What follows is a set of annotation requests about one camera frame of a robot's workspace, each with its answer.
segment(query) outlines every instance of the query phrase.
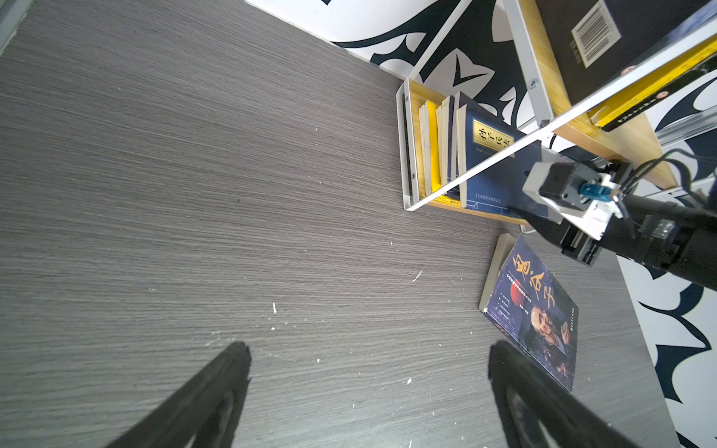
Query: white metal frame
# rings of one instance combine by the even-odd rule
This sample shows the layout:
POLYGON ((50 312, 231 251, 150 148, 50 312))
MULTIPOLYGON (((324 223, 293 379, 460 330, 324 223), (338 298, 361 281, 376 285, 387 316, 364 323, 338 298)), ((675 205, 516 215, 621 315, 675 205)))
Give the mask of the white metal frame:
MULTIPOLYGON (((421 56, 418 63, 416 63, 416 66, 411 71, 411 74, 409 75, 410 80, 415 80, 418 78, 418 75, 419 75, 421 69, 428 62, 428 60, 433 55, 433 53, 436 51, 436 49, 438 48, 440 43, 443 41, 443 39, 448 35, 448 32, 451 30, 451 28, 453 28, 453 26, 458 21, 458 19, 463 14, 463 12, 466 10, 466 8, 468 8, 471 1, 472 0, 461 0, 461 2, 456 6, 453 13, 448 17, 448 20, 443 24, 443 27, 441 28, 441 30, 438 32, 436 37, 433 39, 431 44, 426 49, 426 52, 421 56)), ((712 18, 709 22, 705 23, 699 29, 688 34, 687 36, 684 36, 682 39, 672 43, 670 46, 661 49, 659 52, 657 52, 653 56, 647 58, 645 61, 638 64, 632 71, 628 72, 626 75, 618 77, 616 80, 611 81, 610 83, 606 84, 605 86, 603 86, 596 92, 593 92, 591 95, 586 97, 584 100, 573 105, 572 108, 567 110, 562 115, 555 117, 553 120, 549 121, 542 128, 534 130, 533 132, 527 134, 525 137, 522 137, 520 140, 513 143, 513 145, 508 146, 506 149, 503 149, 502 151, 493 154, 491 157, 485 159, 483 162, 481 162, 478 165, 467 170, 464 174, 458 176, 453 181, 449 182, 448 184, 444 185, 440 189, 434 191, 433 193, 431 193, 430 195, 426 196, 425 198, 419 200, 418 202, 416 202, 414 199, 418 194, 417 189, 414 190, 414 195, 412 195, 413 198, 407 198, 407 196, 404 195, 404 208, 408 211, 418 210, 419 208, 423 207, 424 205, 426 205, 429 202, 436 199, 438 196, 443 195, 448 190, 467 181, 469 178, 472 178, 476 174, 479 174, 481 171, 484 171, 485 169, 490 168, 491 166, 495 165, 496 163, 502 161, 504 158, 509 157, 510 155, 525 148, 532 142, 534 142, 536 140, 543 140, 557 128, 560 128, 562 125, 567 124, 574 118, 577 118, 581 114, 592 109, 594 106, 602 103, 607 98, 618 93, 620 90, 631 85, 633 82, 638 81, 640 78, 644 77, 645 75, 647 75, 647 74, 651 73, 652 71, 656 70, 657 68, 661 67, 666 62, 669 62, 670 60, 675 59, 677 56, 686 52, 690 48, 692 48, 692 47, 696 46, 697 44, 700 44, 701 42, 712 37, 714 34, 717 34, 717 17, 712 18)), ((399 90, 399 93, 397 94, 397 102, 400 101, 400 97, 401 97, 400 94, 401 94, 401 91, 399 90)), ((399 127, 401 126, 400 122, 402 122, 402 120, 400 119, 400 115, 399 115, 399 127)), ((404 123, 406 123, 406 125, 408 125, 410 128, 412 128, 410 121, 404 121, 404 123)), ((400 129, 399 129, 399 131, 401 133, 400 138, 403 140, 404 139, 404 137, 403 137, 404 131, 400 130, 400 129)), ((411 129, 409 131, 409 137, 412 134, 413 134, 413 131, 411 129)), ((406 142, 406 144, 407 144, 407 146, 404 146, 401 149, 402 163, 403 163, 402 172, 404 171, 404 167, 407 164, 407 161, 405 161, 404 153, 406 151, 404 151, 404 148, 411 147, 409 142, 406 142)), ((412 156, 413 158, 415 157, 414 151, 408 151, 408 153, 409 153, 409 156, 412 156)))

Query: barcode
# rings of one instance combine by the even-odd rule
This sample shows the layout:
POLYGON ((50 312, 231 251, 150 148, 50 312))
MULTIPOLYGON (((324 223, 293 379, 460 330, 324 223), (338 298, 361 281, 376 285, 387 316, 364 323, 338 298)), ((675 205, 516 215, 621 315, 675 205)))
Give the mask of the barcode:
POLYGON ((621 37, 604 0, 599 0, 572 32, 586 68, 621 37))

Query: gray wood grain surface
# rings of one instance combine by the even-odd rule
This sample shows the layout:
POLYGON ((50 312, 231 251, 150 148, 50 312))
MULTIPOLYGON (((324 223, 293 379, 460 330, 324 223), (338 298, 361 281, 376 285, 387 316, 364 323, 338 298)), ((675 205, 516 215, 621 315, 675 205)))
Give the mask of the gray wood grain surface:
MULTIPOLYGON (((101 446, 236 339, 236 447, 504 446, 476 304, 517 229, 402 210, 399 83, 238 1, 37 0, 0 58, 0 445, 101 446)), ((615 256, 530 242, 575 396, 676 446, 615 256)))

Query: yellow book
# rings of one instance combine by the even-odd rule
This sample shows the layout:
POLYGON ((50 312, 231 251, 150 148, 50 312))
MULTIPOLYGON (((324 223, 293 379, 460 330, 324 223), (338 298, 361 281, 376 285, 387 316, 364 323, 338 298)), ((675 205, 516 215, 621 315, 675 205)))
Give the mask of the yellow book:
POLYGON ((590 121, 600 127, 607 125, 715 52, 717 37, 712 37, 598 104, 588 112, 590 121))
POLYGON ((427 102, 429 129, 431 132, 431 186, 433 191, 441 188, 441 167, 440 167, 440 150, 438 148, 438 119, 436 118, 436 105, 427 102))

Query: bookshelf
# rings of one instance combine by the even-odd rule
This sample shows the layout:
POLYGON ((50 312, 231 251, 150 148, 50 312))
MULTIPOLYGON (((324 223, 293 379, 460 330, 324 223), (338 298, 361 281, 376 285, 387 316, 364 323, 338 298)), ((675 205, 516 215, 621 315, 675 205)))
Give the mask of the bookshelf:
MULTIPOLYGON (((586 112, 661 67, 666 62, 712 37, 717 32, 717 18, 713 18, 691 34, 684 36, 639 63, 631 72, 611 81, 584 100, 572 105, 568 100, 565 85, 560 76, 535 0, 504 0, 503 4, 508 15, 508 21, 511 24, 513 41, 521 62, 523 78, 526 81, 540 127, 526 134, 520 140, 514 142, 513 145, 467 170, 463 175, 444 185, 439 190, 431 194, 427 192, 422 194, 419 190, 419 182, 417 182, 416 165, 416 151, 417 145, 420 144, 420 138, 416 136, 414 127, 418 123, 417 111, 421 105, 419 104, 421 97, 424 97, 423 102, 430 98, 425 97, 425 92, 428 89, 422 89, 422 86, 415 80, 418 78, 420 70, 433 55, 461 14, 468 8, 471 1, 461 0, 456 6, 451 16, 443 24, 441 30, 411 71, 409 78, 397 92, 404 208, 408 211, 414 211, 426 204, 447 208, 447 205, 441 202, 440 197, 443 193, 481 171, 489 169, 492 165, 525 148, 528 144, 548 137, 550 133, 560 135, 603 158, 622 158, 635 163, 642 163, 651 158, 660 157, 663 154, 662 148, 644 115, 632 119, 611 133, 606 133, 590 123, 586 112)), ((668 167, 661 168, 660 170, 655 170, 653 176, 648 177, 648 180, 661 188, 674 186, 676 182, 670 169, 668 167)), ((494 219, 498 218, 498 216, 492 214, 489 216, 494 219)))

